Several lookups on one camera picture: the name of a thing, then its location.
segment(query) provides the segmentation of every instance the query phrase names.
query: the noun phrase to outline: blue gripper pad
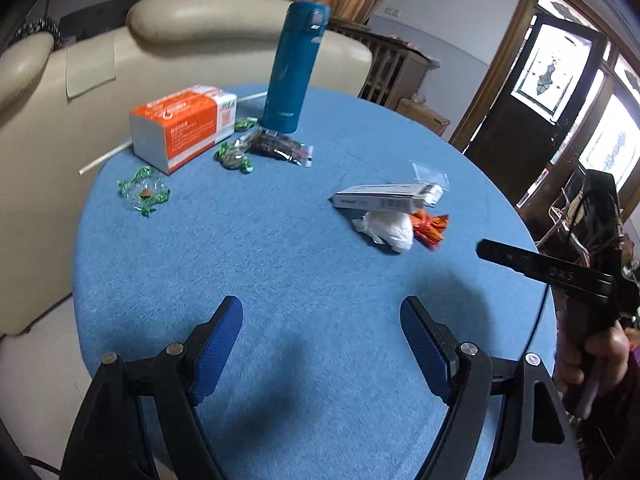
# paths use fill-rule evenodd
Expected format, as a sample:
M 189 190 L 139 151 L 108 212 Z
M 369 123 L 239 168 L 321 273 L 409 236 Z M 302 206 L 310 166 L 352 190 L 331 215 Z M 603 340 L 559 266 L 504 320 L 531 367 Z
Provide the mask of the blue gripper pad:
M 458 373 L 457 342 L 448 328 L 431 319 L 415 296 L 400 305 L 400 326 L 431 393 L 452 402 L 451 378 Z
M 188 394 L 193 406 L 216 389 L 241 326 L 242 303 L 235 296 L 227 296 L 211 320 L 198 325 L 187 339 L 187 366 L 193 366 Z

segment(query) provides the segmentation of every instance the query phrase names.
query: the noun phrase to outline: wooden stick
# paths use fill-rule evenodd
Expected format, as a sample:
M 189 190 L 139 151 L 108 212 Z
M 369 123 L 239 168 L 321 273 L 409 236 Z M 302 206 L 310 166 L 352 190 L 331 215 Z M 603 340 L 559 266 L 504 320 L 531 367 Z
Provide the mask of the wooden stick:
M 267 92 L 260 92 L 257 94 L 247 95 L 246 97 L 239 97 L 237 102 L 244 103 L 245 101 L 251 101 L 252 99 L 258 99 L 260 97 L 264 97 L 267 95 Z M 92 170 L 96 166 L 102 164 L 105 160 L 109 160 L 113 155 L 117 155 L 120 152 L 123 152 L 127 148 L 133 146 L 133 140 L 129 139 L 126 142 L 123 142 L 121 145 L 113 148 L 110 152 L 105 153 L 104 155 L 99 156 L 93 162 L 87 164 L 84 168 L 78 171 L 80 175 L 84 175 L 87 171 Z

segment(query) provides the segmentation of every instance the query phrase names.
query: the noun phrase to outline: screw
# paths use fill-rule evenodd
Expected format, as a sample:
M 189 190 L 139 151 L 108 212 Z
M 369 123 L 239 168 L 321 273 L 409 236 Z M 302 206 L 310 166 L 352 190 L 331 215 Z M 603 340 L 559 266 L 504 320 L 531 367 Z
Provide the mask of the screw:
M 112 365 L 117 360 L 118 360 L 118 355 L 116 354 L 116 352 L 107 352 L 102 356 L 103 365 Z
M 169 355 L 180 355 L 184 350 L 182 343 L 171 343 L 165 350 Z
M 524 356 L 524 359 L 531 366 L 538 366 L 540 364 L 540 358 L 535 354 L 529 353 L 529 354 Z
M 478 353 L 478 347 L 473 343 L 462 343 L 460 349 L 462 353 L 466 355 L 476 355 Z

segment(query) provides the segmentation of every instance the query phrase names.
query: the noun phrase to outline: white plastic bag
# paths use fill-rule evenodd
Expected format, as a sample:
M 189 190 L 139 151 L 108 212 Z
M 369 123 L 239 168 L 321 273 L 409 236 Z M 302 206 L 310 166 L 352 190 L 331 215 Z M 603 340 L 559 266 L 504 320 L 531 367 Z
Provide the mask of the white plastic bag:
M 353 220 L 357 232 L 373 238 L 377 244 L 388 243 L 397 253 L 411 249 L 414 228 L 407 213 L 396 211 L 369 211 L 361 220 Z

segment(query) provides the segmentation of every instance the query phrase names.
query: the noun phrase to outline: door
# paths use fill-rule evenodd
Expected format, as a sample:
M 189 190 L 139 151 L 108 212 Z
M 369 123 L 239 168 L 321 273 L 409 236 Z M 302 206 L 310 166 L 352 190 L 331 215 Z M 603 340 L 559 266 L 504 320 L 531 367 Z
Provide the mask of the door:
M 536 14 L 502 91 L 465 150 L 514 206 L 574 124 L 605 46 L 596 30 Z

